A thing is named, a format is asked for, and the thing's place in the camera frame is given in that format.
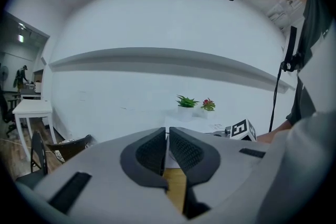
white pot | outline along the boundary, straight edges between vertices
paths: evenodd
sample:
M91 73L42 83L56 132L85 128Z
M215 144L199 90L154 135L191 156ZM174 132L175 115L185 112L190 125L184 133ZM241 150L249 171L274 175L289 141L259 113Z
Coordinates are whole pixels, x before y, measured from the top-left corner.
M215 111L214 110L213 111L207 111L205 109L202 109L202 111L201 111L201 117L205 118L207 120L213 119L215 117Z
M177 107L178 119L183 122L191 121L193 117L194 108Z

black chair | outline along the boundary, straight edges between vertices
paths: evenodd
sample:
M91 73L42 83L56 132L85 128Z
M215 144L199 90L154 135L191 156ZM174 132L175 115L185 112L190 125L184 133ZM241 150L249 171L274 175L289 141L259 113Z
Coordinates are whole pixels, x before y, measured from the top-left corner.
M10 103L10 107L11 107L10 109L8 109L7 102ZM0 107L1 107L2 119L5 123L12 122L12 124L8 127L8 131L6 132L7 137L9 137L8 134L10 132L16 129L15 116L12 113L16 107L16 104L17 104L17 99L6 100L4 97L4 93L2 92L2 89L0 88Z
M48 166L47 166L47 156L44 148L43 141L41 139L41 135L38 131L34 131L32 139L32 149L30 152L30 171L31 173L16 179L17 182L20 182L27 187L33 189L37 183L41 181L45 175L48 174ZM40 162L40 166L34 162L33 153L36 152L38 156L38 160ZM38 166L40 169L33 172L34 164Z
M68 143L61 143L61 144L48 144L46 143L47 147L50 148L50 150L59 151L62 155L64 161L71 159L81 151L85 150L86 144L90 142L92 139L92 136L88 134L84 138L81 138L76 141L68 142Z

floating shelf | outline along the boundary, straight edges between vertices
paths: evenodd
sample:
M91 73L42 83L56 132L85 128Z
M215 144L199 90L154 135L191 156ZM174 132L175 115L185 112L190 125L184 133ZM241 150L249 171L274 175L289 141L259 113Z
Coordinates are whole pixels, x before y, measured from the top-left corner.
M125 65L125 63L136 65L133 65L132 69L130 65ZM157 68L159 65L166 65L167 71L159 70ZM54 72L76 70L123 71L123 68L126 67L124 71L166 74L170 72L175 74L176 67L180 67L189 68L188 74L184 72L183 76L221 80L220 77L224 73L234 74L241 78L239 81L249 81L242 84L250 86L254 81L252 83L254 87L265 88L265 85L269 85L268 89L274 89L277 81L277 74L267 73L243 62L197 51L171 48L133 47L98 50L57 60L52 62L50 66ZM279 80L279 90L286 91L288 88L294 89L295 86L295 80L287 73L283 73Z

wooden floor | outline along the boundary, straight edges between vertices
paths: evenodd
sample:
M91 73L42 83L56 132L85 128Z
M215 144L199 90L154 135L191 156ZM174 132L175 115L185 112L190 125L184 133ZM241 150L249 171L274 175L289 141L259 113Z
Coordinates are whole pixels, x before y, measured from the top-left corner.
M167 168L163 177L168 181L167 196L174 206L182 213L186 188L186 176L181 169Z
M52 143L50 130L46 130L41 118L30 119L31 129L38 130L42 136L44 142ZM21 141L18 136L17 130L13 130L9 134L9 138L6 135L8 130L8 125L0 121L0 157L5 167L7 168L10 176L13 180L17 177L24 176L30 173L30 162L26 159L26 154L23 147L21 146ZM28 149L30 150L30 136L27 128L23 128L23 133ZM55 137L57 142L61 142L63 138L55 131ZM47 165L48 172L51 173L61 162L55 157L54 153L47 151Z

fan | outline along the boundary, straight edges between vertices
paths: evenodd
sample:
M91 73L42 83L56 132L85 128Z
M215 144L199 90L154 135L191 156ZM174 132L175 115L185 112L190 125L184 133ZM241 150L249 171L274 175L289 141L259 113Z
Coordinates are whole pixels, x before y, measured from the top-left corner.
M0 69L0 81L2 89L4 88L4 81L8 78L8 68L6 66L1 67Z

